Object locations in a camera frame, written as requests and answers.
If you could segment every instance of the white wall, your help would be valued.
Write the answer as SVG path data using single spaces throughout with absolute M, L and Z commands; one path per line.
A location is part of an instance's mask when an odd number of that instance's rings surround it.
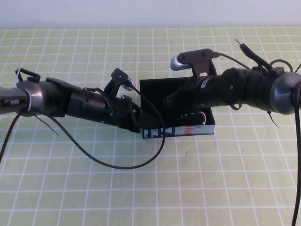
M 0 26 L 230 24 L 301 24 L 301 0 L 0 0 Z

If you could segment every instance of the black box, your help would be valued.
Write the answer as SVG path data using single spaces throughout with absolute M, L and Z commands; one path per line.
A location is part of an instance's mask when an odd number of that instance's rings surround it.
M 188 77 L 183 78 L 164 78 L 140 80 L 140 92 L 145 95 L 158 109 L 166 127 L 166 137 L 193 136 L 214 134 L 215 120 L 211 108 L 202 109 L 206 115 L 206 123 L 194 120 L 189 124 L 183 123 L 179 117 L 183 114 L 190 114 L 189 109 L 167 108 L 163 105 L 163 98 L 176 92 L 180 86 L 188 81 Z M 141 98 L 141 108 L 153 116 L 157 117 L 153 109 Z M 162 128 L 144 129 L 143 138 L 156 138 L 163 136 Z

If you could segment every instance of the green grid mat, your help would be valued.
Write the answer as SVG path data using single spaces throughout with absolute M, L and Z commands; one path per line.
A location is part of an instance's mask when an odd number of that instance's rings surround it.
M 183 51 L 211 48 L 248 66 L 235 39 L 268 62 L 301 61 L 298 26 L 168 28 L 0 28 L 0 86 L 23 67 L 80 87 L 104 88 L 120 68 L 139 79 L 191 76 L 169 68 Z M 240 67 L 214 59 L 218 74 Z M 134 92 L 120 89 L 140 104 Z M 294 116 L 243 106 L 213 109 L 214 135 L 166 139 L 162 153 L 136 170 L 92 162 L 50 120 L 21 118 L 0 164 L 0 224 L 11 226 L 278 226 L 290 225 L 297 150 Z M 14 114 L 0 116 L 4 139 Z M 107 163 L 137 165 L 161 139 L 72 117 L 59 121 L 89 153 Z

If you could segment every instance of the black clamp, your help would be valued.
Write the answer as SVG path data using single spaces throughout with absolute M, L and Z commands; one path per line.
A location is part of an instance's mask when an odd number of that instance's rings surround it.
M 17 70 L 15 70 L 15 73 L 16 73 L 19 81 L 23 81 L 23 78 L 22 78 L 20 73 L 24 73 L 24 74 L 29 75 L 30 77 L 27 77 L 27 80 L 28 81 L 33 81 L 35 83 L 39 83 L 40 79 L 41 79 L 41 76 L 39 74 L 37 74 L 35 72 L 28 71 L 24 68 L 18 68 Z
M 212 62 L 212 59 L 217 57 L 219 57 L 217 52 L 213 52 L 211 49 L 206 48 L 180 53 L 177 60 L 183 65 L 190 65 L 193 78 L 197 80 L 201 73 L 217 75 L 215 66 Z
M 104 92 L 109 95 L 110 98 L 117 96 L 120 86 L 130 87 L 132 85 L 129 76 L 119 68 L 116 68 L 111 74 L 111 81 L 104 88 Z
M 126 95 L 121 95 L 121 99 L 124 99 L 127 102 L 127 106 L 130 111 L 130 114 L 131 114 L 131 119 L 132 119 L 133 124 L 132 124 L 132 127 L 129 129 L 129 131 L 140 132 L 140 129 L 143 127 L 143 125 L 137 122 L 137 119 L 136 119 L 137 110 L 133 108 L 133 104 L 132 104 L 133 99 Z

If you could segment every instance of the cable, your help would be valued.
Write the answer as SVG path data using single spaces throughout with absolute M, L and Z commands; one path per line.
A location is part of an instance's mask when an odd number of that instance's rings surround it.
M 204 112 L 201 112 L 201 114 L 203 114 L 203 116 L 204 116 L 204 122 L 203 122 L 203 125 L 206 125 L 206 115 L 205 115 Z
M 19 117 L 24 113 L 24 111 L 20 111 L 16 117 L 14 118 L 14 120 L 12 121 L 12 123 L 10 124 L 10 127 L 8 129 L 8 133 L 6 134 L 6 137 L 5 137 L 5 140 L 3 142 L 3 146 L 1 148 L 1 152 L 0 152 L 0 163 L 1 163 L 1 160 L 2 160 L 2 157 L 4 155 L 4 152 L 5 152 L 5 148 L 8 144 L 8 140 L 9 140 L 9 137 L 10 137 L 10 134 L 11 132 L 13 131 L 13 128 L 15 126 L 15 123 L 17 122 L 17 120 L 19 119 Z
M 295 73 L 297 73 L 297 71 L 299 70 L 300 67 L 301 67 L 301 64 L 299 64 L 299 66 L 297 67 Z
M 230 60 L 233 60 L 234 62 L 238 63 L 239 65 L 243 66 L 243 67 L 246 68 L 246 69 L 250 69 L 248 66 L 244 65 L 243 63 L 239 62 L 238 60 L 236 60 L 236 59 L 234 59 L 234 58 L 232 58 L 232 57 L 230 57 L 230 56 L 228 56 L 228 55 L 226 55 L 226 54 L 224 54 L 224 53 L 218 53 L 218 54 L 219 54 L 220 56 L 223 56 L 223 57 L 225 57 L 225 58 L 228 58 L 228 59 L 230 59 Z
M 40 119 L 38 116 L 34 115 L 34 117 L 36 117 L 38 120 L 40 120 L 42 123 L 44 123 L 45 125 L 47 125 L 55 134 L 57 134 L 58 136 L 60 136 L 53 128 L 51 128 L 51 126 L 45 122 L 44 120 Z
M 156 114 L 158 115 L 161 123 L 162 123 L 162 128 L 163 128 L 163 136 L 162 136 L 162 143 L 161 143 L 161 146 L 159 148 L 159 150 L 157 151 L 157 153 L 151 158 L 149 159 L 148 161 L 140 164 L 140 165 L 136 165 L 136 166 L 130 166 L 130 167 L 122 167 L 122 166 L 114 166 L 114 165 L 110 165 L 110 164 L 107 164 L 103 161 L 100 161 L 98 160 L 97 158 L 93 157 L 92 155 L 90 155 L 79 143 L 77 143 L 77 141 L 72 137 L 72 135 L 66 130 L 66 128 L 58 121 L 56 120 L 53 116 L 47 114 L 47 113 L 44 113 L 40 110 L 35 110 L 33 109 L 32 111 L 34 112 L 38 112 L 40 114 L 43 114 L 45 116 L 47 116 L 48 118 L 50 118 L 52 121 L 54 121 L 62 130 L 63 132 L 69 137 L 69 139 L 86 155 L 88 156 L 90 159 L 94 160 L 95 162 L 101 164 L 101 165 L 104 165 L 104 166 L 107 166 L 107 167 L 110 167 L 110 168 L 114 168 L 114 169 L 119 169 L 119 170 L 132 170 L 132 169 L 136 169 L 136 168 L 140 168 L 142 166 L 145 166 L 147 165 L 148 163 L 150 163 L 151 161 L 153 161 L 159 154 L 160 152 L 162 151 L 163 149 L 163 146 L 164 146 L 164 143 L 165 143 L 165 138 L 166 138 L 166 134 L 165 134 L 165 124 L 164 124 L 164 121 L 163 121 L 163 118 L 161 116 L 161 114 L 159 113 L 159 111 L 156 109 L 156 107 L 142 94 L 140 93 L 140 91 L 138 91 L 134 86 L 131 86 L 131 88 L 133 90 L 135 90 L 140 96 L 141 98 L 143 98 L 152 108 L 153 110 L 156 112 Z
M 272 118 L 272 112 L 271 111 L 268 111 L 267 112 L 268 113 L 268 115 L 269 115 L 269 118 L 272 120 L 272 122 L 275 124 L 275 126 L 277 126 L 278 128 L 279 128 L 279 126 L 274 122 L 274 120 L 273 120 L 273 118 Z
M 108 104 L 108 107 L 110 108 L 110 110 L 111 110 L 111 115 L 110 115 L 110 117 L 114 117 L 114 111 L 113 111 L 113 109 L 112 109 L 112 107 L 111 107 L 111 105 L 110 105 L 110 102 L 108 101 L 108 99 L 105 97 L 105 93 L 100 89 L 100 88 L 98 88 L 98 87 L 96 87 L 96 88 L 87 88 L 87 87 L 84 87 L 83 88 L 83 90 L 86 90 L 86 91 L 91 91 L 91 92 L 98 92 L 98 93 L 100 93 L 102 96 L 103 96 L 103 98 L 104 98 L 104 100 L 107 102 L 107 104 Z
M 235 110 L 235 111 L 238 111 L 241 107 L 242 107 L 242 104 L 238 104 L 238 107 L 235 107 L 234 105 L 230 105 L 230 107 Z
M 300 116 L 299 116 L 299 94 L 301 90 L 301 84 L 299 84 L 294 93 L 294 110 L 295 110 L 295 121 L 296 121 L 296 136 L 297 136 L 297 154 L 298 154 L 298 169 L 297 169 L 297 193 L 296 203 L 293 212 L 292 226 L 296 225 L 300 196 L 301 196 L 301 129 L 300 129 Z
M 270 66 L 272 66 L 274 63 L 278 63 L 278 62 L 281 62 L 281 63 L 286 64 L 286 65 L 290 68 L 290 71 L 293 72 L 293 67 L 292 67 L 292 65 L 291 65 L 289 62 L 287 62 L 286 60 L 282 60 L 282 59 L 273 60 L 273 61 L 270 63 Z

